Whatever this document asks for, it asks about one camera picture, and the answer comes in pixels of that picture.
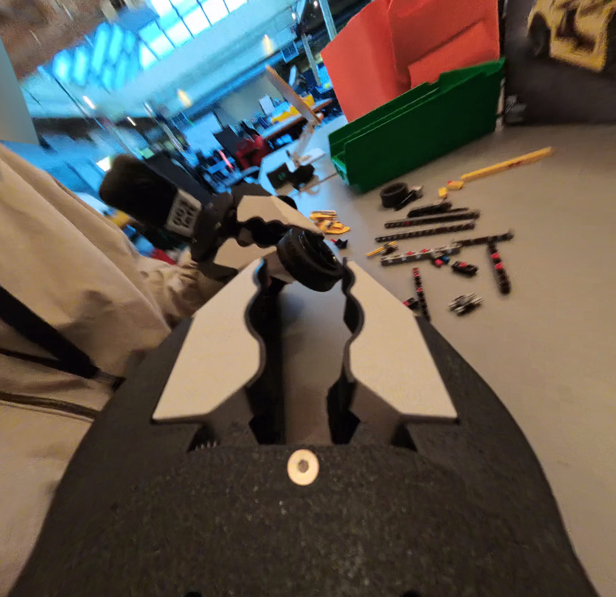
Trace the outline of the person's beige jacket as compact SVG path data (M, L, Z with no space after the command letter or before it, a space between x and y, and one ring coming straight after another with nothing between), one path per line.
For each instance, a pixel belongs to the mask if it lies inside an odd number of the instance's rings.
M119 228L1 146L1 286L111 375L170 333ZM1 402L1 596L37 540L90 428L82 416Z

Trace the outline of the dark toy car box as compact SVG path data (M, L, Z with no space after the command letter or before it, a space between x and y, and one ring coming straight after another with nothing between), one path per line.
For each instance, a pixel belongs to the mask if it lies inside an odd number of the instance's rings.
M615 123L615 0L503 0L507 124Z

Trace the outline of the grey desk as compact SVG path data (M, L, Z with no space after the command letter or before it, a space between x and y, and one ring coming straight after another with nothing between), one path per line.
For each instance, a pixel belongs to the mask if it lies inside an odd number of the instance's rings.
M436 199L447 180L552 146L543 161L481 178L454 192L478 209L472 235L507 230L500 247L511 294L495 285L484 247L465 250L475 278L422 263L432 324L497 394L543 466L577 555L601 596L615 596L615 125L507 127L402 178ZM398 299L413 293L410 264L383 269L366 253L384 223L378 191L358 195L339 177L312 192L284 192L306 216L336 211L350 226L348 256ZM449 302L476 292L468 316ZM326 396L349 336L338 286L281 295L287 442L331 444Z

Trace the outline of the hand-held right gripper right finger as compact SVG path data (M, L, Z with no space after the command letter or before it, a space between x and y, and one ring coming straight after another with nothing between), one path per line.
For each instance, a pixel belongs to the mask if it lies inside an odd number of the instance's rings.
M350 337L327 396L332 442L350 443L361 424L388 444L408 423L456 423L457 409L413 312L347 259L341 289Z

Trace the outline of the thin orange rod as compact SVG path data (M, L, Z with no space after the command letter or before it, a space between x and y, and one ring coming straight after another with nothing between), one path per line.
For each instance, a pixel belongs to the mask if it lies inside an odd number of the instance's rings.
M327 174L327 175L323 175L323 176L321 176L321 175L316 175L316 174L315 174L315 175L312 177L312 179L310 179L310 181L309 181L308 183L306 183L306 184L302 185L302 186L298 189L298 192L300 192L300 193L304 193L304 192L312 192L312 191L314 191L314 190L315 190L315 189L316 189L316 188L317 188L320 184L322 184L322 183L324 183L324 182L326 182L326 181L328 181L329 179L334 178L334 177L338 177L338 174L337 174L337 173L335 173L335 172L334 172L334 173L329 173L329 174Z

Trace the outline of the red plastic tote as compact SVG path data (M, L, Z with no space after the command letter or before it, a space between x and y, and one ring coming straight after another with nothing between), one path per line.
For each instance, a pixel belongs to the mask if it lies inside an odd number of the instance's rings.
M499 59L498 0L373 0L321 57L351 123L443 73Z

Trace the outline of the black beam two red pins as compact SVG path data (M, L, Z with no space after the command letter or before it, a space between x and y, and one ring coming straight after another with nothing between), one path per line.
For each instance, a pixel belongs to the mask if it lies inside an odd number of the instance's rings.
M489 241L487 244L487 251L490 258L490 265L492 266L494 278L497 284L498 292L501 295L508 295L511 293L511 280L508 275L508 271L504 266L500 252L498 251L498 244L495 241Z

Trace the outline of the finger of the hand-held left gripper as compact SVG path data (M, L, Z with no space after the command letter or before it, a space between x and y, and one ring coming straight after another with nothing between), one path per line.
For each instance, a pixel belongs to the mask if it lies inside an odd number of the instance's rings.
M312 220L277 196L243 196L235 219L242 238L259 246L275 246L291 229L323 236Z
M281 263L276 246L260 247L256 243L242 246L238 241L224 241L214 257L214 264L241 272L254 261L262 259L272 278L291 283L291 275Z

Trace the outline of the black beam three red pins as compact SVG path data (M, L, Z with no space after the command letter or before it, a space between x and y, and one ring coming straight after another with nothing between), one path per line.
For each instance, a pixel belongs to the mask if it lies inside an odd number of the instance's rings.
M413 281L415 285L415 299L416 299L416 308L421 313L421 316L428 322L431 322L431 315L429 312L429 308L427 305L426 294L424 291L423 278L421 276L421 272L419 267L414 267L412 269L413 273Z

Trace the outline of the grey black axle connector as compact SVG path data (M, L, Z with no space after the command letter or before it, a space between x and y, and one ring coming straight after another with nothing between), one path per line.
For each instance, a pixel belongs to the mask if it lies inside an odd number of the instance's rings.
M482 304L483 298L476 293L462 294L450 302L449 310L456 316L465 316L481 307Z

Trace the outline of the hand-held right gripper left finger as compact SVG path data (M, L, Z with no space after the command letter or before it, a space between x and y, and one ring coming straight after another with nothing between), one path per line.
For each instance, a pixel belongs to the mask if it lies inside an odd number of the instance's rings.
M154 423L201 424L217 437L237 423L260 444L285 441L282 288L258 259L197 311Z

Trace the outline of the wooden desk lamp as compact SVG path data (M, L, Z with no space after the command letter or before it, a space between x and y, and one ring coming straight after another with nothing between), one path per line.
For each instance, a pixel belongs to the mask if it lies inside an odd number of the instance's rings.
M305 124L296 146L291 153L289 159L292 169L287 171L288 183L295 189L300 191L313 178L315 168L313 163L324 156L323 150L314 148L308 151L308 146L311 142L312 135L317 127L321 125L322 118L320 114L306 104L306 102L286 83L273 69L266 66L266 76L270 83L282 94L285 100L290 105L296 108L301 116L305 118Z

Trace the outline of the dark grey long toy beam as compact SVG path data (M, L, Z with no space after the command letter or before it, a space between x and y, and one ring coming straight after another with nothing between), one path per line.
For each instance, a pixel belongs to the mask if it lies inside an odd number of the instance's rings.
M449 223L444 225L438 225L435 227L424 227L409 231L402 231L388 235L381 235L374 238L374 242L377 244L385 244L391 241L403 241L408 239L417 239L423 237L431 237L437 235L446 235L451 233L458 233L464 231L472 231L475 229L475 221L465 221L458 223Z

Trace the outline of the black toy wheel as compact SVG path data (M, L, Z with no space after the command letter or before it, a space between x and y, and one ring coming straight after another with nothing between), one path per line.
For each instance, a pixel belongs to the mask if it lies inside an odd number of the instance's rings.
M411 195L408 185L404 182L396 182L384 186L380 191L381 206L384 209L396 209L405 205L405 201Z
M276 246L282 267L294 281L325 293L343 277L343 266L322 235L293 227Z

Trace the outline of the short grey beam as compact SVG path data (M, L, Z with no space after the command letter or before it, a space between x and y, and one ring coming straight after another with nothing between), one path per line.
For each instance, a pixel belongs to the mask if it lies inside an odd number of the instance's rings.
M489 244L497 244L504 241L511 241L514 238L514 232L512 230L497 233L494 235L488 235L483 237L465 238L452 243L452 247L463 249L466 247L475 247Z

